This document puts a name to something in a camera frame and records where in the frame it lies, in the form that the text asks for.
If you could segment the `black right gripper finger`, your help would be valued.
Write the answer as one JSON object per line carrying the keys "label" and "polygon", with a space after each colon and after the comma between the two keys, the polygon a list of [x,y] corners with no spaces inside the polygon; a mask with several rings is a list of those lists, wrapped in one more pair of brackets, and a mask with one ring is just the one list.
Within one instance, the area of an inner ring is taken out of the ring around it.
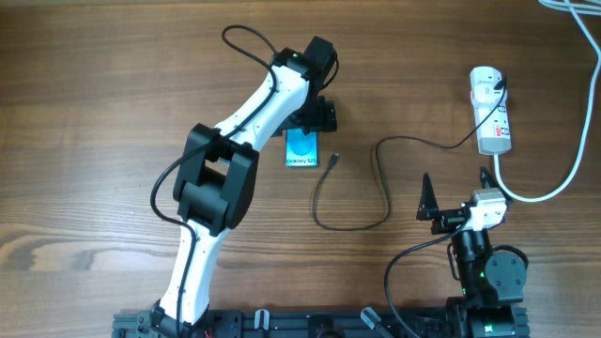
{"label": "black right gripper finger", "polygon": [[512,204],[513,198],[505,192],[498,181],[490,174],[486,167],[480,167],[480,181],[484,189],[498,189],[501,191],[506,204]]}
{"label": "black right gripper finger", "polygon": [[439,205],[434,193],[432,181],[428,173],[423,175],[422,194],[416,219],[419,221],[434,220],[439,216]]}

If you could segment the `blue Galaxy S25 smartphone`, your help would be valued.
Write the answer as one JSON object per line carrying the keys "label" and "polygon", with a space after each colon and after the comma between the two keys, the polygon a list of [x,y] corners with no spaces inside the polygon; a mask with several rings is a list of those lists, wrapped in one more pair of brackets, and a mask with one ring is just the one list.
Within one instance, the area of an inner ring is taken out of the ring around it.
{"label": "blue Galaxy S25 smartphone", "polygon": [[301,129],[288,130],[285,142],[287,167],[317,167],[317,134],[304,134]]}

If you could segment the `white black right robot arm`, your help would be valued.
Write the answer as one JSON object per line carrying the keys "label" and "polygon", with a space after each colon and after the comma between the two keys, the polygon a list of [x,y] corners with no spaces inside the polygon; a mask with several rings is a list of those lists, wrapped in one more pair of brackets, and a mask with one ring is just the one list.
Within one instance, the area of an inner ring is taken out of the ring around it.
{"label": "white black right robot arm", "polygon": [[448,235],[447,256],[463,295],[446,301],[450,337],[529,337],[524,300],[529,260],[511,245],[494,246],[488,231],[505,222],[513,203],[486,168],[480,169],[482,188],[460,207],[439,208],[428,174],[423,176],[416,219],[430,221],[431,233]]}

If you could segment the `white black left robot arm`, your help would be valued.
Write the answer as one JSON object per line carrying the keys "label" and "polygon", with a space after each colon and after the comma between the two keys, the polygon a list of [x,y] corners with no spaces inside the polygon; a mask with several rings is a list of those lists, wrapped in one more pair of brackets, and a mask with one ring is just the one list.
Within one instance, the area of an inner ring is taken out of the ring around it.
{"label": "white black left robot arm", "polygon": [[320,37],[301,53],[275,53],[253,95],[216,126],[194,126],[182,156],[157,179],[161,185],[170,173],[177,175],[172,222],[181,229],[170,284],[151,310],[160,334],[191,337],[200,327],[219,252],[253,200],[259,153],[268,140],[288,130],[336,131],[334,106],[320,93],[338,66],[333,44]]}

